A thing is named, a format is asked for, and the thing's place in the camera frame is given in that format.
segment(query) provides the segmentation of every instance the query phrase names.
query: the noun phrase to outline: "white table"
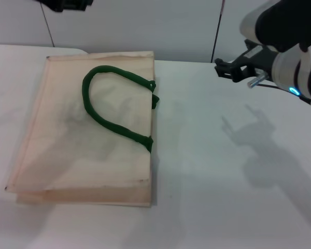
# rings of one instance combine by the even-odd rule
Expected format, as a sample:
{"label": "white table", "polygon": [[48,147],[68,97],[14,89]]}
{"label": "white table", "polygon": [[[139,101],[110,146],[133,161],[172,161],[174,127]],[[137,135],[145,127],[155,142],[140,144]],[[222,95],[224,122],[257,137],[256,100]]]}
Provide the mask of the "white table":
{"label": "white table", "polygon": [[15,204],[3,190],[45,57],[74,53],[0,45],[0,249],[311,249],[311,107],[214,64],[155,63],[152,208]]}

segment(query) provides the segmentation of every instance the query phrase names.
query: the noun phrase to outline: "blue light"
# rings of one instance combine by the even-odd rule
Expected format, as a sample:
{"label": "blue light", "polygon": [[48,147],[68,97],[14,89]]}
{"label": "blue light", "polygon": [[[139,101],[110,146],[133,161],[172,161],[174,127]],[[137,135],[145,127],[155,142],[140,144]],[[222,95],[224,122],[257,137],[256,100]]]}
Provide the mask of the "blue light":
{"label": "blue light", "polygon": [[300,92],[298,92],[298,91],[296,90],[296,88],[294,88],[294,87],[289,88],[289,91],[291,91],[293,94],[295,94],[295,95],[297,95],[297,96],[301,95]]}

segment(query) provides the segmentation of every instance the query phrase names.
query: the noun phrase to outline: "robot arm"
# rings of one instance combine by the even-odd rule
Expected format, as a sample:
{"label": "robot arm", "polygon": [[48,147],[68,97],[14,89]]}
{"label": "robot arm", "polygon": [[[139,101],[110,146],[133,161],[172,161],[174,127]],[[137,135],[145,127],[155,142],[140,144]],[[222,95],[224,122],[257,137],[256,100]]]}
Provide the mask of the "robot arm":
{"label": "robot arm", "polygon": [[248,50],[234,62],[216,59],[219,77],[267,79],[311,104],[311,0],[269,0],[241,23]]}

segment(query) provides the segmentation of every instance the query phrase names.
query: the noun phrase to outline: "white wall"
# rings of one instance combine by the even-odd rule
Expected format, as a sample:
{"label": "white wall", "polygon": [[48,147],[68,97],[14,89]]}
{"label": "white wall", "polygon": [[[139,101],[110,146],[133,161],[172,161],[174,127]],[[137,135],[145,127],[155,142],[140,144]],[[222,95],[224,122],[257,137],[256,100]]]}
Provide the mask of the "white wall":
{"label": "white wall", "polygon": [[44,6],[56,47],[153,50],[157,60],[210,62],[222,0],[94,0],[86,12]]}
{"label": "white wall", "polygon": [[40,3],[0,0],[0,44],[52,46]]}
{"label": "white wall", "polygon": [[214,59],[231,61],[247,50],[239,25],[244,16],[265,2],[267,0],[225,0]]}
{"label": "white wall", "polygon": [[[246,50],[243,17],[266,0],[226,0],[215,58]],[[94,0],[86,12],[43,5],[56,47],[86,52],[153,50],[158,60],[210,62],[222,0]],[[0,0],[0,44],[52,46],[40,3]]]}

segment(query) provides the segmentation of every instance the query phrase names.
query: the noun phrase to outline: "beige bag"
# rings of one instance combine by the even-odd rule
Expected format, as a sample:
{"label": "beige bag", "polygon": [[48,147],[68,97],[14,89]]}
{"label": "beige bag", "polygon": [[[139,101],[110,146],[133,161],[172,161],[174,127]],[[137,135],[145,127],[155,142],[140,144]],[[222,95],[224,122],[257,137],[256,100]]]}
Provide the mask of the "beige bag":
{"label": "beige bag", "polygon": [[[154,80],[153,52],[48,57],[30,125],[6,190],[22,202],[149,206],[150,152],[86,112],[85,75],[111,65]],[[151,135],[152,92],[116,74],[97,74],[94,109],[106,120]]]}

